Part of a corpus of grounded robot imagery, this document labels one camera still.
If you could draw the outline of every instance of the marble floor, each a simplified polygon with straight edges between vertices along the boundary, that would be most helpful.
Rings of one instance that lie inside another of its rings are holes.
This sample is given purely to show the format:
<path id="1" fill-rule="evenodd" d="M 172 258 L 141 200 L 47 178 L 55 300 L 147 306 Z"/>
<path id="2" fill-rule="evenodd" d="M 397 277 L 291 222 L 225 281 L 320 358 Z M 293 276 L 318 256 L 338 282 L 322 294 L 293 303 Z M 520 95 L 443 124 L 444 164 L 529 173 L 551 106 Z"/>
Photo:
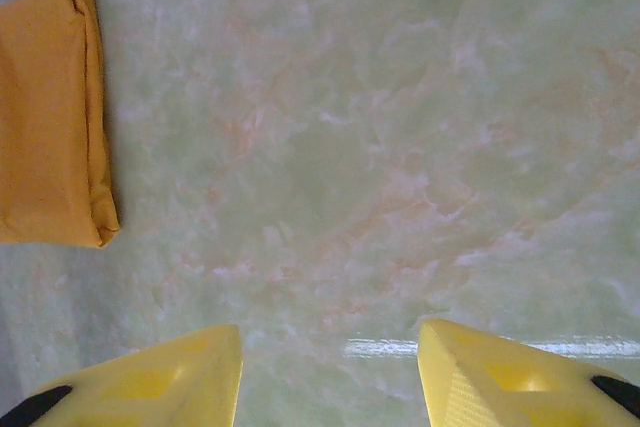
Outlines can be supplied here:
<path id="1" fill-rule="evenodd" d="M 0 247 L 0 410 L 227 322 L 238 426 L 428 425 L 432 317 L 640 383 L 640 0 L 97 1 L 123 229 Z"/>

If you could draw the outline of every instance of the folded orange fabric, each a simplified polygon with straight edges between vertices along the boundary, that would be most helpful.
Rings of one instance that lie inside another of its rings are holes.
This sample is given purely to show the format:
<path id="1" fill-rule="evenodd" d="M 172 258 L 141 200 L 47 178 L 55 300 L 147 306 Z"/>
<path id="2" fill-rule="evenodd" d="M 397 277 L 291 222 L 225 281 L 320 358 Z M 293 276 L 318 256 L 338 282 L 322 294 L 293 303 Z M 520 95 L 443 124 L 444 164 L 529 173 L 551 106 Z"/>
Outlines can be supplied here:
<path id="1" fill-rule="evenodd" d="M 0 7 L 0 242 L 104 247 L 118 233 L 94 0 Z"/>

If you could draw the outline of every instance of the floor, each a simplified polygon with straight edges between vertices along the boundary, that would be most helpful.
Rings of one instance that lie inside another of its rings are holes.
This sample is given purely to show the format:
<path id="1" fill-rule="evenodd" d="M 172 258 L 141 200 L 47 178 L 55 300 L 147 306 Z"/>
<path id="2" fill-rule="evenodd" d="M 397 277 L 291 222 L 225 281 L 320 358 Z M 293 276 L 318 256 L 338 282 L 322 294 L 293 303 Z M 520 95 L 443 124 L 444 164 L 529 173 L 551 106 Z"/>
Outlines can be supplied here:
<path id="1" fill-rule="evenodd" d="M 123 230 L 0 247 L 0 410 L 227 322 L 238 426 L 428 425 L 432 317 L 640 383 L 640 0 L 98 5 Z"/>

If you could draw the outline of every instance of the green marble tile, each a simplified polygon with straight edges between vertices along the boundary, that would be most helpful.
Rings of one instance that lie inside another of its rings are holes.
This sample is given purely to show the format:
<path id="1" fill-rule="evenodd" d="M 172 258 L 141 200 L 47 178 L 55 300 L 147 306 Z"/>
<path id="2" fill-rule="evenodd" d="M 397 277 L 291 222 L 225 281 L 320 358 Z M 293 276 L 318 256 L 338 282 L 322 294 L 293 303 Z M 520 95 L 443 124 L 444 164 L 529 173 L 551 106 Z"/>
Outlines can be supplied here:
<path id="1" fill-rule="evenodd" d="M 238 425 L 427 425 L 435 316 L 640 382 L 640 0 L 98 5 L 123 230 L 0 247 L 0 410 L 221 322 Z"/>

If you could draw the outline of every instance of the orange cloth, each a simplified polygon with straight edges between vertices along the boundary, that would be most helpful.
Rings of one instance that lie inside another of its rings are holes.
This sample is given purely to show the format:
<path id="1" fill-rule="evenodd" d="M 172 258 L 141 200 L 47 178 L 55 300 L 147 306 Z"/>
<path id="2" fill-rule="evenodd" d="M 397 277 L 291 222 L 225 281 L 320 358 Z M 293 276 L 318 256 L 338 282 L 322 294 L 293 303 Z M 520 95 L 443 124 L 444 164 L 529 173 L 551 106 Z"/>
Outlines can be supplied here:
<path id="1" fill-rule="evenodd" d="M 94 0 L 0 7 L 0 242 L 103 247 L 119 231 Z"/>

